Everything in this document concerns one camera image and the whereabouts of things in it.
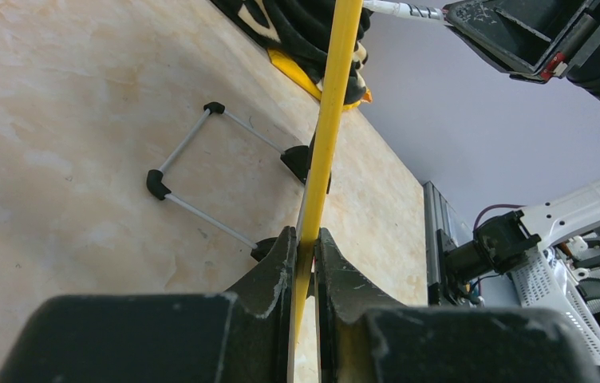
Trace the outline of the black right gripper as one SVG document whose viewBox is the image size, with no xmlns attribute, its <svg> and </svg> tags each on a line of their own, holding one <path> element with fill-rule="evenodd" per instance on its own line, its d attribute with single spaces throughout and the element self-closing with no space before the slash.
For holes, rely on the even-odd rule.
<svg viewBox="0 0 600 383">
<path fill-rule="evenodd" d="M 600 1 L 459 1 L 444 14 L 501 73 L 539 84 L 565 78 L 600 101 Z"/>
</svg>

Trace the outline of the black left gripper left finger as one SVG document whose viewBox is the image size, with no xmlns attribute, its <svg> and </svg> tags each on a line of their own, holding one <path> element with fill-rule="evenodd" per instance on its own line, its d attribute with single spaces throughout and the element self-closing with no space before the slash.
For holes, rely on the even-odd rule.
<svg viewBox="0 0 600 383">
<path fill-rule="evenodd" d="M 296 231 L 219 293 L 62 295 L 30 316 L 0 382 L 289 382 Z"/>
</svg>

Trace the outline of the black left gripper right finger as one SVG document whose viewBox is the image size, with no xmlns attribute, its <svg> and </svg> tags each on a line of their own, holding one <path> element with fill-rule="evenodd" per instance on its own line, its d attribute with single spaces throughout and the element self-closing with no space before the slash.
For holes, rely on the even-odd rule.
<svg viewBox="0 0 600 383">
<path fill-rule="evenodd" d="M 406 306 L 327 229 L 314 254 L 322 382 L 600 382 L 583 340 L 553 310 Z"/>
</svg>

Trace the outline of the white marker pen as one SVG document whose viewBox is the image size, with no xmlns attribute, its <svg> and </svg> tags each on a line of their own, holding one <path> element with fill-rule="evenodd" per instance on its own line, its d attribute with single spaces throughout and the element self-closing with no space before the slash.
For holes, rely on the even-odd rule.
<svg viewBox="0 0 600 383">
<path fill-rule="evenodd" d="M 396 18 L 447 24 L 443 10 L 436 7 L 380 0 L 363 0 L 362 7 L 374 13 L 386 14 Z"/>
</svg>

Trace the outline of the yellow framed whiteboard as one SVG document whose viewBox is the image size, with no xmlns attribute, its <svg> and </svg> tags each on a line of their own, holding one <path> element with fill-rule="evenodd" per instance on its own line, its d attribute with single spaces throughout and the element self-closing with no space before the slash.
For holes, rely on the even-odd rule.
<svg viewBox="0 0 600 383">
<path fill-rule="evenodd" d="M 362 1 L 337 1 L 335 4 L 312 162 L 299 215 L 298 256 L 293 285 L 292 345 L 297 344 L 300 335 L 314 258 L 314 242 L 321 226 L 362 4 Z"/>
</svg>

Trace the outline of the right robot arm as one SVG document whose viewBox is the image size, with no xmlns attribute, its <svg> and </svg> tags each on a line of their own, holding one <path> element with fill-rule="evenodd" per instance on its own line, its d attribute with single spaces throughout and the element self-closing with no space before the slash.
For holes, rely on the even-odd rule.
<svg viewBox="0 0 600 383">
<path fill-rule="evenodd" d="M 444 7 L 452 31 L 510 78 L 565 78 L 600 101 L 600 1 L 460 1 Z M 600 226 L 600 180 L 477 227 L 444 256 L 453 282 L 521 267 L 530 254 Z"/>
</svg>

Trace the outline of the yellow cloth under blanket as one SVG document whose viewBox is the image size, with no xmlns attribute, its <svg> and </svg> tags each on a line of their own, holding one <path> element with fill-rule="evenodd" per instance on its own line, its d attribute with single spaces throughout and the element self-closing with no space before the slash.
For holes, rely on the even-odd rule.
<svg viewBox="0 0 600 383">
<path fill-rule="evenodd" d="M 277 68 L 280 72 L 284 73 L 290 78 L 296 85 L 308 92 L 316 100 L 320 101 L 322 97 L 322 90 L 312 82 L 310 77 L 300 68 L 300 66 L 293 61 L 290 57 L 286 56 L 283 52 L 275 49 L 267 50 L 270 63 Z M 345 104 L 343 111 L 350 109 L 356 109 L 361 104 L 369 104 L 373 101 L 372 93 L 368 87 L 365 88 L 365 94 L 360 100 L 352 103 Z"/>
</svg>

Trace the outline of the black floral blanket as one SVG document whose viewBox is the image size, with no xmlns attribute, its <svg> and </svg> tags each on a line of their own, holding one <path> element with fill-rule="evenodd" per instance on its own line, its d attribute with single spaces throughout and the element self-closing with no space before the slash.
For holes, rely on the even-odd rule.
<svg viewBox="0 0 600 383">
<path fill-rule="evenodd" d="M 214 1 L 213 4 L 264 49 L 283 52 L 321 90 L 335 1 Z"/>
</svg>

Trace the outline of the aluminium frame rail right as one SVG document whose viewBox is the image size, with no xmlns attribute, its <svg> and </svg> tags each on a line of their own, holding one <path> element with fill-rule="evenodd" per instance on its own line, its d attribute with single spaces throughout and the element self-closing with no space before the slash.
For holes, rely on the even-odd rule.
<svg viewBox="0 0 600 383">
<path fill-rule="evenodd" d="M 472 230 L 432 182 L 423 184 L 428 304 L 462 305 L 448 289 L 444 253 L 472 239 Z"/>
</svg>

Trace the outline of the metal whiteboard stand frame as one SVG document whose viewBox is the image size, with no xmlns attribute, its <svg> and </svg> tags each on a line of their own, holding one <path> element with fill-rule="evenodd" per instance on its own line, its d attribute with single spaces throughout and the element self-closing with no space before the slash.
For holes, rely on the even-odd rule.
<svg viewBox="0 0 600 383">
<path fill-rule="evenodd" d="M 242 203 L 258 190 L 255 182 L 271 185 L 276 176 L 293 176 L 306 185 L 314 154 L 314 142 L 283 146 L 254 127 L 250 118 L 236 116 L 218 102 L 203 106 L 195 123 L 176 148 L 145 176 L 145 187 L 159 201 L 168 201 L 238 240 L 251 257 L 262 261 L 276 238 L 262 238 L 244 228 L 243 218 L 228 219 L 233 207 L 242 214 Z"/>
</svg>

